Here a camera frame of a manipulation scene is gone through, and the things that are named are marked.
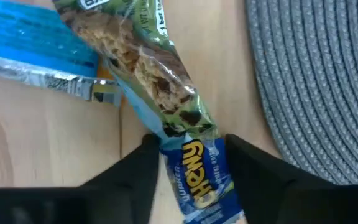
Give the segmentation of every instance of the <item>crinkled wrapper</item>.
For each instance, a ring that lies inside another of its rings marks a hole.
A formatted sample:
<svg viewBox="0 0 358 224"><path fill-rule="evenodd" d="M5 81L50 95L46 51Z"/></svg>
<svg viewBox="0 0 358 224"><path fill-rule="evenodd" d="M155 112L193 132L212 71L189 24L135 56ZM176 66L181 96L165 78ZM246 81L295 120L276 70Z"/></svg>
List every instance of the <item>crinkled wrapper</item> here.
<svg viewBox="0 0 358 224"><path fill-rule="evenodd" d="M53 2L66 25L103 55L140 119L161 138L184 222L238 221L224 141L168 38L161 0Z"/></svg>
<svg viewBox="0 0 358 224"><path fill-rule="evenodd" d="M0 77L15 80L26 85L49 90L57 90L89 101L114 103L119 106L121 95L114 80L89 78L52 68L31 65L0 57ZM114 91L98 91L96 86L104 86Z"/></svg>

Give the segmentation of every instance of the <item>light wood grain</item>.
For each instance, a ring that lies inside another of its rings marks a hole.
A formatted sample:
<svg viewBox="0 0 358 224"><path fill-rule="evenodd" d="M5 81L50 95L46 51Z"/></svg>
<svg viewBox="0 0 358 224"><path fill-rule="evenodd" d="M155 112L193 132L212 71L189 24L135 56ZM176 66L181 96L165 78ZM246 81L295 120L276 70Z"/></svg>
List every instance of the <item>light wood grain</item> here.
<svg viewBox="0 0 358 224"><path fill-rule="evenodd" d="M0 79L0 186L77 186L120 159L119 113Z"/></svg>

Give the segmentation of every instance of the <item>chocolate chip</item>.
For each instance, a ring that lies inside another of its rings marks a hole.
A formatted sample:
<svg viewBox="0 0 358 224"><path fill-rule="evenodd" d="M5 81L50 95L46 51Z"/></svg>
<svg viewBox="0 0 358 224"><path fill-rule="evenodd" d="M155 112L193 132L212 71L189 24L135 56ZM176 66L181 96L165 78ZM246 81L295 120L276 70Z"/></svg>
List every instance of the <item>chocolate chip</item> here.
<svg viewBox="0 0 358 224"><path fill-rule="evenodd" d="M77 27L77 30L75 31L77 34L79 34L82 31L81 27Z"/></svg>
<svg viewBox="0 0 358 224"><path fill-rule="evenodd" d="M109 58L110 62L117 68L119 68L119 64L118 64L118 60L117 59L113 59L113 58Z"/></svg>
<svg viewBox="0 0 358 224"><path fill-rule="evenodd" d="M199 132L203 133L204 131L211 129L212 127L213 127L212 124L209 124L209 123L208 124L203 124L203 126L200 127Z"/></svg>
<svg viewBox="0 0 358 224"><path fill-rule="evenodd" d="M182 111L179 116L191 126L195 126L201 120L199 111Z"/></svg>
<svg viewBox="0 0 358 224"><path fill-rule="evenodd" d="M170 93L169 82L166 79L157 77L156 85L159 90Z"/></svg>
<svg viewBox="0 0 358 224"><path fill-rule="evenodd" d="M57 9L57 12L59 13L59 14L63 14L63 13L65 13L67 11L67 9L65 8L65 7L61 7L60 9Z"/></svg>
<svg viewBox="0 0 358 224"><path fill-rule="evenodd" d="M189 95L187 95L186 97L180 99L180 103L186 103L186 102L187 102L188 100L190 100L190 99L191 99L191 95L189 94Z"/></svg>
<svg viewBox="0 0 358 224"><path fill-rule="evenodd" d="M185 132L178 132L173 129L168 123L164 124L164 132L168 137L179 137L184 135Z"/></svg>
<svg viewBox="0 0 358 224"><path fill-rule="evenodd" d="M175 112L172 110L163 110L162 113L167 114L167 115L173 115Z"/></svg>
<svg viewBox="0 0 358 224"><path fill-rule="evenodd" d="M67 19L65 22L66 22L66 25L71 28L71 25L73 25L74 19Z"/></svg>
<svg viewBox="0 0 358 224"><path fill-rule="evenodd" d="M169 125L179 133L186 131L185 127L183 127L181 124L175 124L174 122L171 122Z"/></svg>

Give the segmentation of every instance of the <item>black object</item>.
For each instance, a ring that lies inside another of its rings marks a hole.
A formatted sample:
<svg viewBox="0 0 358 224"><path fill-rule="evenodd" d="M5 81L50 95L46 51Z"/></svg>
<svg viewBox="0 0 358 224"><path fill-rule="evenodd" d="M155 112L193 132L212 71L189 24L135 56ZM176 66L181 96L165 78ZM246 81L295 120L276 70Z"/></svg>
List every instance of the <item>black object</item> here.
<svg viewBox="0 0 358 224"><path fill-rule="evenodd" d="M358 224L358 185L334 185L233 134L226 154L249 224Z"/></svg>
<svg viewBox="0 0 358 224"><path fill-rule="evenodd" d="M145 136L133 153L81 187L0 189L0 224L148 223L158 144ZM358 224L358 185L334 185L232 134L226 154L249 224Z"/></svg>
<svg viewBox="0 0 358 224"><path fill-rule="evenodd" d="M147 224L158 177L157 137L77 188L0 189L0 224Z"/></svg>

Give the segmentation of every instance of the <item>quaker chewy granola bar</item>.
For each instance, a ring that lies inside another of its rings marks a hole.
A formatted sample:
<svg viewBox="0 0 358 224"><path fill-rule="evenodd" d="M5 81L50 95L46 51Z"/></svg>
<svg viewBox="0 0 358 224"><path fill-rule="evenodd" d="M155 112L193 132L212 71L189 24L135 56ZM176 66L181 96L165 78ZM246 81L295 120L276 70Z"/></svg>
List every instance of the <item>quaker chewy granola bar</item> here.
<svg viewBox="0 0 358 224"><path fill-rule="evenodd" d="M235 223L242 210L223 139L169 40L161 0L54 0L101 55L161 153L185 223Z"/></svg>

